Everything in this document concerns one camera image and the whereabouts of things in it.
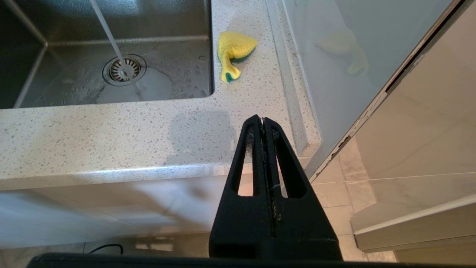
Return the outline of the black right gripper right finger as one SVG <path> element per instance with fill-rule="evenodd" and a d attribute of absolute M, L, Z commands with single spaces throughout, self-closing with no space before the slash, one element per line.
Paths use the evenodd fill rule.
<path fill-rule="evenodd" d="M 273 216 L 264 258 L 342 261 L 337 235 L 282 127 L 269 118 L 263 127 Z"/>

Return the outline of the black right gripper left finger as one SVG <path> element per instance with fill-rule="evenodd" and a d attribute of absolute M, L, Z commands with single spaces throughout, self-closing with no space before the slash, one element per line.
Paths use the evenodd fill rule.
<path fill-rule="evenodd" d="M 270 160 L 264 124 L 258 115 L 243 123 L 209 238 L 211 258 L 257 258 L 261 244 L 274 236 L 271 207 L 276 160 Z M 251 147 L 250 196 L 239 195 L 246 149 Z"/>

